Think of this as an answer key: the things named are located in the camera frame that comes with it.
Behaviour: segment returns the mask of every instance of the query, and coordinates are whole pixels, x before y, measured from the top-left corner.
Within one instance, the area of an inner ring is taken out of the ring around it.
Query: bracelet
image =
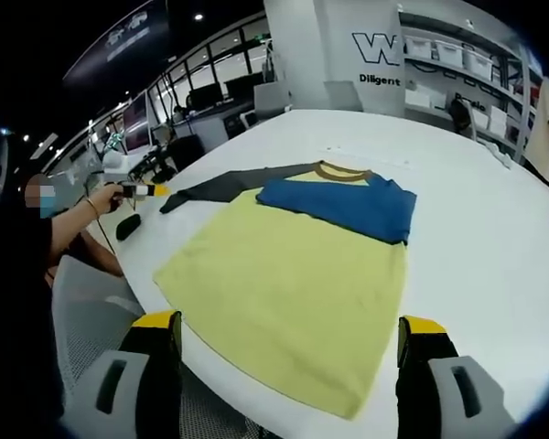
[[[95,218],[98,220],[100,218],[100,212],[98,212],[98,209],[95,207],[95,204],[93,204],[93,201],[87,197],[85,199],[88,203],[90,203],[90,206],[93,208],[93,211],[95,212]]]

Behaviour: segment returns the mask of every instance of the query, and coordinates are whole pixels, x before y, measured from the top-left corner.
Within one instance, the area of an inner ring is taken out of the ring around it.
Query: black cable
[[[90,197],[90,190],[88,188],[88,183],[90,181],[90,178],[95,176],[96,174],[103,174],[103,171],[93,171],[92,173],[90,173],[86,178],[85,178],[85,183],[83,183],[83,188],[85,189],[85,197],[86,198],[89,198]],[[100,217],[98,216],[96,218],[96,221],[98,223],[98,226],[100,226],[100,231],[102,232],[102,235],[103,235],[103,238],[106,240],[106,242],[108,243],[108,247],[110,247],[110,251],[112,252],[112,254],[115,256],[116,255],[116,252],[114,251],[113,247],[112,247],[112,243],[110,242],[110,240],[108,239],[108,235],[106,235],[106,232],[103,231],[103,227],[102,227],[102,224],[100,223]]]

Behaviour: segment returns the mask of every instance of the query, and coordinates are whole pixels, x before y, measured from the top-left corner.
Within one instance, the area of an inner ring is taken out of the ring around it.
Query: person in background
[[[173,109],[173,124],[179,123],[184,119],[185,109],[179,105],[176,105]]]
[[[541,85],[537,115],[524,157],[524,167],[549,187],[549,78],[544,78]]]

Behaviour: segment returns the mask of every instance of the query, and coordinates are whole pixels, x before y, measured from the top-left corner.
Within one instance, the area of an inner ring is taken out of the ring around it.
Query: gray sleeve
[[[171,195],[160,209],[168,213],[190,200],[229,203],[243,191],[256,189],[274,178],[289,178],[306,174],[315,169],[316,163],[280,167],[265,167],[247,171],[229,171],[211,180]]]

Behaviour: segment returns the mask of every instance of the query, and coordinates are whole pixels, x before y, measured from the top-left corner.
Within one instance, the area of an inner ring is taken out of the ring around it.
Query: black object on table
[[[188,135],[180,137],[167,146],[167,154],[173,159],[178,171],[198,161],[205,155],[199,137]]]
[[[162,148],[158,144],[155,144],[155,149],[145,156],[143,161],[132,170],[131,174],[136,179],[140,179],[142,175],[151,170],[155,173],[152,181],[156,185],[165,183],[177,174],[177,171],[165,161]]]

